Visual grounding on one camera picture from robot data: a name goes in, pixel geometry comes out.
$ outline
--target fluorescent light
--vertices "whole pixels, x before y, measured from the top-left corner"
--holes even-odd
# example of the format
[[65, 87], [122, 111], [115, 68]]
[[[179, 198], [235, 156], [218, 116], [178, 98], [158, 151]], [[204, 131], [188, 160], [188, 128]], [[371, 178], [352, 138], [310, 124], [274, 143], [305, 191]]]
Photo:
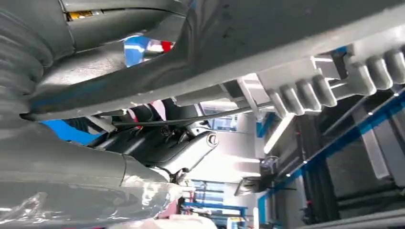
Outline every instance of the fluorescent light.
[[232, 108], [232, 109], [238, 108], [236, 103], [227, 102], [227, 101], [215, 101], [215, 100], [201, 102], [201, 106], [203, 106], [203, 107], [205, 107], [205, 106], [207, 106], [207, 107], [226, 107], [226, 108]]
[[333, 62], [333, 59], [331, 58], [319, 58], [319, 57], [314, 57], [315, 61], [319, 61], [319, 62]]
[[253, 228], [260, 229], [259, 225], [259, 209], [255, 207], [253, 208]]
[[278, 139], [281, 137], [283, 134], [284, 130], [287, 128], [287, 126], [290, 124], [291, 120], [294, 118], [293, 113], [288, 113], [286, 117], [281, 120], [281, 122], [278, 124], [276, 130], [274, 133], [271, 135], [270, 139], [267, 141], [264, 151], [265, 154], [268, 154], [270, 150], [274, 147]]
[[232, 161], [232, 162], [247, 162], [247, 163], [260, 163], [259, 159], [255, 158], [246, 158], [241, 156], [233, 156], [233, 155], [224, 155], [221, 160], [224, 161]]

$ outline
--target blue frame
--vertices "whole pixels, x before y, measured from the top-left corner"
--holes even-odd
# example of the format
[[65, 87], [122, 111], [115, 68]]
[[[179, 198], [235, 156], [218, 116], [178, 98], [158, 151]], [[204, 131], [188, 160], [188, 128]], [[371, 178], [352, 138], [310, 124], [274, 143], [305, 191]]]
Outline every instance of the blue frame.
[[375, 126], [378, 126], [383, 121], [387, 120], [397, 112], [401, 111], [405, 108], [405, 93], [401, 93], [397, 98], [391, 100], [386, 105], [381, 107], [377, 112], [373, 115], [365, 119], [362, 123], [360, 123], [357, 127], [353, 127], [347, 133], [345, 133], [342, 137], [336, 139], [333, 143], [329, 146], [324, 148], [320, 153], [318, 153], [312, 160], [308, 161], [307, 164], [302, 165], [300, 169], [296, 170], [294, 173], [291, 174], [290, 177], [284, 179], [281, 183], [278, 183], [274, 189], [269, 190], [266, 194], [262, 197], [257, 199], [257, 206], [259, 208], [259, 221], [260, 223], [266, 223], [266, 200], [277, 193], [282, 188], [285, 188], [291, 182], [293, 182], [299, 176], [304, 176], [305, 171], [314, 167], [317, 162], [323, 161], [326, 158], [330, 157], [337, 151], [341, 150], [354, 140], [356, 140], [361, 135], [367, 133]]

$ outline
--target black hose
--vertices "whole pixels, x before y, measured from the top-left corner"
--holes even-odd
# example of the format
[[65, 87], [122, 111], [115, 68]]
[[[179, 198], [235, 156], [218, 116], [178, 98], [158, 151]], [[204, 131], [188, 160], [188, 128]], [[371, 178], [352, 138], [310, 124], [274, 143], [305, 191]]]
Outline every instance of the black hose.
[[[265, 108], [268, 106], [271, 106], [271, 102], [267, 103], [262, 103], [259, 104], [257, 107], [258, 108]], [[252, 108], [250, 107], [242, 107], [238, 108], [232, 111], [225, 111], [225, 112], [220, 112], [217, 114], [210, 114], [210, 115], [203, 115], [203, 116], [197, 116], [197, 117], [191, 117], [191, 118], [184, 118], [184, 119], [175, 119], [175, 120], [167, 120], [167, 121], [154, 121], [154, 122], [138, 122], [138, 123], [118, 123], [118, 122], [113, 122], [113, 125], [115, 126], [123, 126], [123, 125], [140, 125], [140, 126], [159, 126], [159, 125], [177, 125], [177, 124], [183, 124], [183, 123], [195, 123], [199, 121], [204, 121], [207, 119], [213, 119], [213, 118], [220, 118], [228, 115], [235, 115], [238, 113], [243, 113], [243, 112], [248, 112], [251, 111]]]

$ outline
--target gray metal part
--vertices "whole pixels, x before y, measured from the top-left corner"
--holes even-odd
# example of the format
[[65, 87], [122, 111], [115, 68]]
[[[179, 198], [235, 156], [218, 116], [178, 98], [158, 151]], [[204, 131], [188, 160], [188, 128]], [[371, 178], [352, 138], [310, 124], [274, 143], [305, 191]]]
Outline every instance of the gray metal part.
[[375, 135], [384, 154], [385, 162], [391, 172], [396, 185], [405, 186], [404, 164], [405, 155], [394, 134], [394, 130], [389, 120], [385, 120], [374, 127]]
[[159, 23], [155, 29], [148, 31], [143, 35], [158, 41], [176, 42], [185, 22], [185, 15], [172, 14]]
[[167, 163], [159, 165], [159, 167], [168, 170], [170, 173], [175, 174], [183, 168], [191, 171], [204, 157], [209, 154], [217, 145], [208, 144], [210, 137], [218, 137], [216, 133], [207, 131], [198, 135], [195, 139], [178, 153], [175, 158], [169, 160]]
[[21, 119], [29, 111], [23, 95], [42, 79], [44, 67], [73, 52], [73, 42], [58, 1], [0, 4], [0, 226], [94, 226], [155, 216], [167, 205], [168, 191], [145, 205], [143, 188], [121, 186], [126, 177], [162, 182], [161, 175]]
[[[72, 85], [55, 94], [54, 102], [35, 99], [32, 118], [92, 115], [197, 91], [248, 73], [260, 75], [274, 66], [328, 52], [401, 25], [405, 19], [403, 3], [373, 0], [364, 7], [364, 2], [351, 0], [262, 0], [256, 4], [243, 0], [198, 1], [170, 53]], [[289, 28], [294, 33], [274, 34], [277, 28]], [[134, 83], [134, 75], [142, 76], [142, 80]], [[120, 91], [111, 96], [109, 92], [118, 87]]]
[[386, 228], [405, 225], [405, 209], [375, 213], [349, 219], [314, 224], [298, 229], [363, 229]]
[[282, 118], [288, 113], [303, 115], [308, 110], [320, 111], [322, 105], [337, 104], [329, 83], [311, 58], [275, 67], [258, 78]]
[[123, 43], [116, 42], [64, 57], [46, 69], [44, 78], [30, 96], [57, 91], [71, 84], [124, 69], [126, 65], [123, 53]]
[[126, 9], [70, 21], [68, 25], [76, 50], [83, 51], [151, 30], [171, 15], [162, 10]]
[[[14, 39], [24, 40], [25, 51], [32, 52], [44, 66], [48, 67], [53, 59], [74, 52], [73, 40], [58, 0], [4, 1], [1, 8], [2, 17], [12, 18], [2, 23], [3, 32]], [[12, 29], [14, 24], [21, 27]]]
[[187, 13], [186, 6], [176, 0], [61, 0], [61, 2], [67, 12], [139, 8], [164, 10], [180, 15]]
[[[353, 119], [356, 123], [359, 123], [366, 115], [367, 113], [363, 106], [357, 107], [355, 112], [353, 112]], [[383, 152], [378, 144], [374, 130], [369, 130], [362, 134], [362, 141], [367, 151], [368, 158], [370, 159], [375, 177], [378, 179], [389, 178], [391, 174], [387, 168]]]
[[257, 121], [262, 121], [263, 116], [259, 111], [259, 108], [257, 107], [256, 101], [253, 99], [252, 94], [250, 93], [249, 89], [246, 86], [246, 83], [243, 81], [243, 79], [237, 79], [237, 83], [240, 87], [240, 90], [243, 93], [243, 96], [245, 97], [246, 102], [249, 104], [249, 106], [252, 108], [253, 114], [256, 117]]
[[177, 106], [189, 106], [204, 101], [228, 98], [230, 95], [220, 85], [207, 87], [198, 91], [182, 94], [173, 98]]
[[[145, 206], [142, 188], [46, 181], [2, 181], [1, 185], [0, 228], [8, 229], [104, 227], [153, 217], [167, 204], [167, 193], [157, 192], [149, 203], [154, 207]], [[38, 202], [30, 201], [37, 197]]]

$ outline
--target wire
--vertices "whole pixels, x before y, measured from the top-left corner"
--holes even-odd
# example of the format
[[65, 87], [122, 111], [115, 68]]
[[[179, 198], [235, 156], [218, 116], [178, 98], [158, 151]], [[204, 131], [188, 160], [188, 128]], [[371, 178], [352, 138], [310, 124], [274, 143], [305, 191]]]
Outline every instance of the wire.
[[[269, 107], [271, 105], [272, 105], [272, 103], [268, 102], [268, 103], [259, 104], [257, 107], [260, 109], [260, 108]], [[252, 111], [252, 108], [250, 106], [235, 109], [235, 110], [232, 110], [232, 111], [220, 112], [220, 113], [217, 113], [217, 114], [203, 115], [203, 116], [184, 118], [184, 119], [174, 119], [174, 120], [167, 120], [167, 121], [153, 121], [153, 122], [138, 122], [138, 123], [118, 123], [118, 122], [113, 122], [113, 125], [115, 125], [115, 126], [123, 126], [123, 125], [140, 125], [140, 126], [177, 125], [177, 124], [183, 124], [183, 123], [186, 123], [186, 122], [195, 123], [195, 122], [198, 122], [198, 121], [204, 121], [204, 120], [213, 119], [213, 118], [220, 118], [220, 117], [224, 117], [224, 116], [228, 116], [228, 115], [235, 115], [235, 114], [249, 112], [249, 111]]]

